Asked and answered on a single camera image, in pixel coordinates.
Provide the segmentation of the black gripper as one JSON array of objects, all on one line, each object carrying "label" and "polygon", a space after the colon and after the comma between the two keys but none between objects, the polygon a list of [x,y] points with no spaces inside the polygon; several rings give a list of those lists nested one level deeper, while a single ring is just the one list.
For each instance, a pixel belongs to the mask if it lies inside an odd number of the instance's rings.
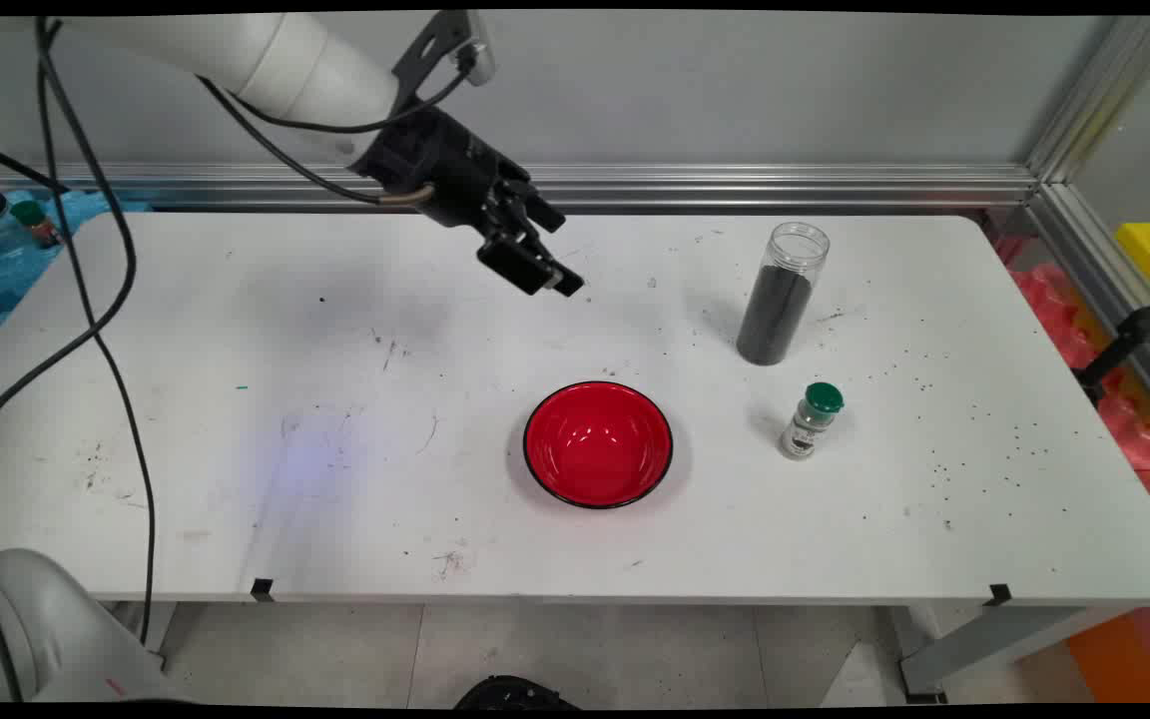
[{"label": "black gripper", "polygon": [[572,297],[585,284],[537,240],[532,224],[555,234],[566,222],[561,211],[534,192],[526,169],[446,110],[416,110],[379,129],[350,169],[390,196],[432,188],[416,211],[439,225],[482,234],[488,240],[478,248],[480,263],[528,296],[551,290]]}]

